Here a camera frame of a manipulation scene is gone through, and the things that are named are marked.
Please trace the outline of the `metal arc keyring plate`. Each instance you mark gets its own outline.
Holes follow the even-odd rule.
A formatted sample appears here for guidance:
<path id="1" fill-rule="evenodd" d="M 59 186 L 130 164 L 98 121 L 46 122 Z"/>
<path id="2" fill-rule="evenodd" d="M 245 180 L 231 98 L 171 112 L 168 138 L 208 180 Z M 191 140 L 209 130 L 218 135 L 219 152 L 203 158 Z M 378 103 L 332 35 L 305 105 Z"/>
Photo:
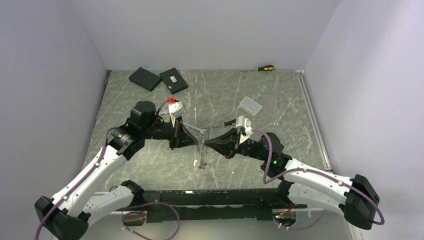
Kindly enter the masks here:
<path id="1" fill-rule="evenodd" d="M 198 168 L 201 170 L 203 170 L 207 165 L 206 163 L 207 146 L 205 145 L 205 142 L 209 139 L 210 132 L 211 132 L 211 128 L 208 126 L 205 129 L 203 140 L 201 141 L 200 162 L 198 165 Z"/>

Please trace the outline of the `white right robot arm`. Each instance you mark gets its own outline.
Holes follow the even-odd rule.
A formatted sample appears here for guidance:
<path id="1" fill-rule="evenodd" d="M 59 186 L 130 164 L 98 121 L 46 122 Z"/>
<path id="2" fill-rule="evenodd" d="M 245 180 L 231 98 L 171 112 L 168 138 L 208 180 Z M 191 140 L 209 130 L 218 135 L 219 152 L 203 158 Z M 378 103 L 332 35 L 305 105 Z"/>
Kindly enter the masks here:
<path id="1" fill-rule="evenodd" d="M 262 134 L 258 141 L 250 139 L 247 131 L 232 128 L 204 144 L 227 159 L 242 155 L 262 161 L 263 183 L 280 181 L 275 200 L 282 208 L 294 205 L 321 208 L 363 230 L 385 224 L 378 207 L 380 197 L 365 176 L 341 176 L 309 166 L 285 154 L 274 133 L 257 132 Z"/>

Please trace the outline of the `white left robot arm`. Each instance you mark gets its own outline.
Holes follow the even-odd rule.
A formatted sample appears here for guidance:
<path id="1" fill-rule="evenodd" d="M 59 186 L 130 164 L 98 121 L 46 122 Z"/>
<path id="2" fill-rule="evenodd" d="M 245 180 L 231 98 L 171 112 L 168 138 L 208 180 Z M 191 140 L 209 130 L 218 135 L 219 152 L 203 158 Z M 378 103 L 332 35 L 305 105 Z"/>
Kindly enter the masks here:
<path id="1" fill-rule="evenodd" d="M 184 126 L 184 104 L 173 98 L 167 99 L 164 104 L 170 116 L 168 122 L 163 120 L 160 108 L 153 102 L 137 102 L 123 125 L 106 131 L 97 155 L 70 183 L 52 197 L 42 196 L 35 202 L 40 221 L 35 239 L 39 238 L 42 229 L 47 229 L 59 240 L 78 240 L 89 226 L 113 211 L 137 210 L 155 203 L 132 180 L 122 182 L 116 189 L 101 196 L 95 195 L 95 192 L 141 150 L 147 140 L 167 140 L 171 149 L 198 144 Z"/>

